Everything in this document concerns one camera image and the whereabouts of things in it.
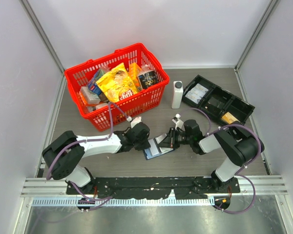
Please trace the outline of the blue leather card holder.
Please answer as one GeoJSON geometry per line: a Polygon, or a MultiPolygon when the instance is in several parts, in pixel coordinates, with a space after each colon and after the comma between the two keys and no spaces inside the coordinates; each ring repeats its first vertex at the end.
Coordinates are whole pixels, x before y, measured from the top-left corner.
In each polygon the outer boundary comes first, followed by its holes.
{"type": "Polygon", "coordinates": [[[172,148],[160,147],[159,146],[160,140],[163,140],[163,138],[161,136],[158,136],[148,141],[150,144],[150,147],[143,150],[146,160],[150,160],[150,159],[153,159],[153,158],[156,158],[156,157],[159,157],[174,151],[174,149],[172,148]]]}

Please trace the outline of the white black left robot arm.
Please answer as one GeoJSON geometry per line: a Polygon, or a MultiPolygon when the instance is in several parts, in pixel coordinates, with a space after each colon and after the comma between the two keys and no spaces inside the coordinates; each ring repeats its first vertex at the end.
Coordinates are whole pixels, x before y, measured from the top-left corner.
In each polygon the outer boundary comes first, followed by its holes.
{"type": "Polygon", "coordinates": [[[81,159],[129,152],[131,149],[145,150],[150,147],[149,132],[149,127],[142,122],[104,136],[77,136],[73,131],[66,131],[42,152],[48,166],[46,179],[65,179],[77,192],[89,194],[94,190],[95,179],[87,168],[79,165],[81,159]]]}

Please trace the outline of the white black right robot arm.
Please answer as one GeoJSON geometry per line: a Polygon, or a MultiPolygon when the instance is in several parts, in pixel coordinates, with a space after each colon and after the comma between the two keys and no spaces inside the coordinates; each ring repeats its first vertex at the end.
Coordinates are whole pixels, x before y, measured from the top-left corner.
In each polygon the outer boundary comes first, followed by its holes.
{"type": "Polygon", "coordinates": [[[149,140],[151,159],[189,145],[194,153],[208,154],[222,149],[227,158],[211,174],[211,188],[223,192],[242,167],[250,164],[265,149],[260,138],[238,122],[220,127],[211,134],[203,135],[196,120],[189,119],[182,126],[170,128],[169,132],[149,140]]]}

